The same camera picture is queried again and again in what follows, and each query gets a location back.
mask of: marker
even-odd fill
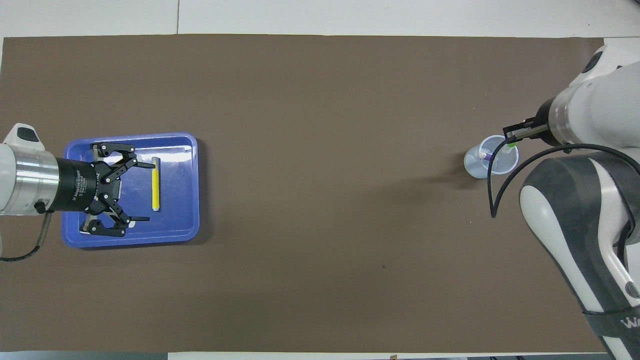
[[[154,156],[151,162],[156,166],[151,170],[151,207],[160,211],[160,158]]]
[[[489,154],[489,153],[488,153],[488,152],[486,152],[486,151],[482,151],[482,150],[480,150],[480,151],[478,152],[478,158],[480,158],[481,160],[490,161],[492,157],[493,157],[493,154]]]
[[[502,152],[504,152],[505,154],[509,154],[513,149],[515,149],[516,147],[516,143],[508,143],[507,146],[502,148]]]

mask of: plastic cup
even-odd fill
[[[469,175],[478,179],[486,179],[489,160],[493,156],[495,156],[495,160],[493,161],[492,174],[503,175],[512,171],[516,167],[520,156],[517,147],[507,149],[508,146],[505,145],[498,154],[493,153],[495,148],[503,141],[504,136],[491,135],[477,146],[469,149],[465,154],[465,169]]]

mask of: cable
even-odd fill
[[[35,254],[44,243],[45,236],[47,236],[47,230],[49,230],[49,223],[51,222],[51,215],[52,213],[45,213],[44,219],[42,220],[42,226],[40,227],[40,235],[38,236],[38,241],[36,241],[36,246],[33,248],[33,250],[29,251],[29,253],[27,254],[18,256],[17,258],[0,258],[0,261],[20,261]]]
[[[498,147],[495,148],[493,153],[497,154],[503,146],[505,146],[508,143],[514,142],[515,140],[516,140],[516,138],[514,136],[504,139],[504,141],[501,142],[500,145],[498,145]],[[500,190],[498,190],[498,195],[496,195],[495,203],[494,203],[492,189],[491,189],[491,173],[492,173],[492,168],[493,168],[493,161],[496,158],[496,156],[494,156],[494,157],[491,158],[491,160],[489,160],[489,167],[488,167],[488,170],[487,170],[487,177],[486,177],[486,185],[487,185],[487,190],[488,190],[488,195],[489,195],[489,209],[491,211],[491,217],[495,218],[497,216],[497,214],[498,214],[498,206],[500,205],[500,200],[502,198],[502,194],[507,189],[507,186],[509,186],[509,183],[511,183],[513,178],[516,177],[516,175],[518,175],[518,173],[520,171],[522,171],[522,169],[524,169],[527,165],[531,164],[533,161],[536,161],[536,160],[542,158],[543,156],[547,156],[549,154],[553,154],[554,152],[558,152],[558,151],[566,151],[566,150],[573,150],[573,149],[598,150],[598,151],[606,152],[606,153],[611,154],[613,156],[617,156],[620,159],[624,160],[624,162],[629,164],[632,168],[634,168],[634,170],[637,172],[637,174],[640,175],[640,164],[636,160],[633,160],[629,155],[625,154],[624,152],[618,151],[616,149],[613,149],[613,148],[610,148],[610,147],[607,147],[607,146],[595,145],[595,144],[591,144],[591,143],[569,143],[569,144],[566,144],[566,145],[560,145],[560,146],[557,146],[557,147],[553,147],[551,149],[547,149],[545,151],[541,151],[541,152],[535,154],[534,156],[531,156],[529,159],[527,159],[522,164],[520,164],[518,167],[516,167],[516,169],[514,169],[514,171],[512,171],[512,173],[509,174],[509,177],[507,177],[507,179],[504,181],[504,183],[500,187]],[[631,217],[631,216],[630,216],[630,221],[632,222],[632,224],[631,224],[631,227],[630,227],[630,229],[629,229],[629,231],[627,233],[627,236],[624,237],[624,239],[621,237],[620,241],[618,242],[618,258],[620,259],[620,261],[622,262],[622,264],[624,266],[626,266],[625,261],[624,261],[624,259],[625,259],[625,240],[627,239],[627,237],[631,234],[631,232],[636,227],[635,219],[633,217]]]

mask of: yellow marker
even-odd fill
[[[154,156],[151,161],[156,166],[151,170],[151,207],[160,211],[160,158]]]

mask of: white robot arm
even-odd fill
[[[617,360],[640,359],[640,291],[613,251],[640,241],[639,60],[624,49],[601,47],[534,118],[504,129],[505,142],[541,138],[565,148],[613,149],[542,161],[525,180],[520,205]],[[623,154],[612,155],[616,150]]]

